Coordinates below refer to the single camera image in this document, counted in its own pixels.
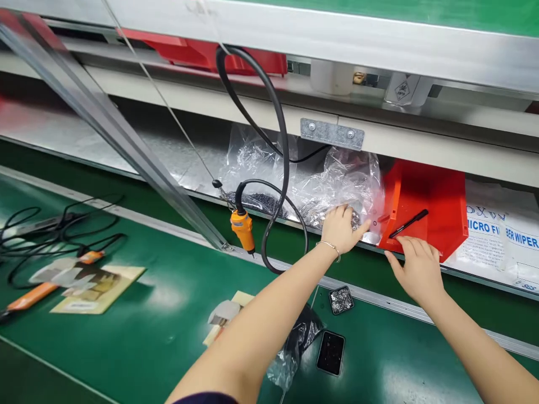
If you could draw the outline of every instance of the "forearm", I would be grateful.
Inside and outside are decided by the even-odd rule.
[[[266,369],[336,258],[331,247],[320,244],[266,286],[196,361],[167,403],[200,391],[256,401]]]
[[[222,347],[226,345],[225,358],[233,359],[234,367],[263,376],[336,257],[326,245],[315,247],[257,294],[212,349],[224,351]]]
[[[425,304],[424,309],[461,360],[485,403],[537,401],[537,379],[490,338],[449,295],[445,293]]]

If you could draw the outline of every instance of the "white container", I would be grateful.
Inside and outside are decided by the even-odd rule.
[[[433,83],[430,77],[394,72],[383,99],[393,105],[420,107],[425,104]]]
[[[313,90],[331,95],[348,95],[352,92],[354,65],[312,59],[310,86]]]

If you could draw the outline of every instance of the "bracelet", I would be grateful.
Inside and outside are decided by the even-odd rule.
[[[316,245],[320,244],[321,242],[323,242],[324,244],[328,244],[329,247],[333,248],[335,251],[337,251],[337,260],[335,261],[336,263],[339,263],[341,262],[341,253],[339,252],[339,250],[337,249],[337,247],[335,247],[333,244],[331,243],[328,243],[327,241],[318,241],[316,243]]]

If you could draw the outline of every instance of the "black smartphone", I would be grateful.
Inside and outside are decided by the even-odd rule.
[[[344,337],[331,331],[324,331],[316,367],[332,375],[339,376],[343,351]]]

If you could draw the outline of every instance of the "hand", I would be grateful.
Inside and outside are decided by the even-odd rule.
[[[444,296],[438,250],[419,238],[397,237],[397,241],[403,246],[404,268],[391,252],[385,254],[406,293],[421,307]]]
[[[350,251],[369,230],[371,221],[367,220],[357,230],[352,230],[352,212],[347,204],[338,206],[326,214],[322,228],[322,241],[335,246],[340,254]]]

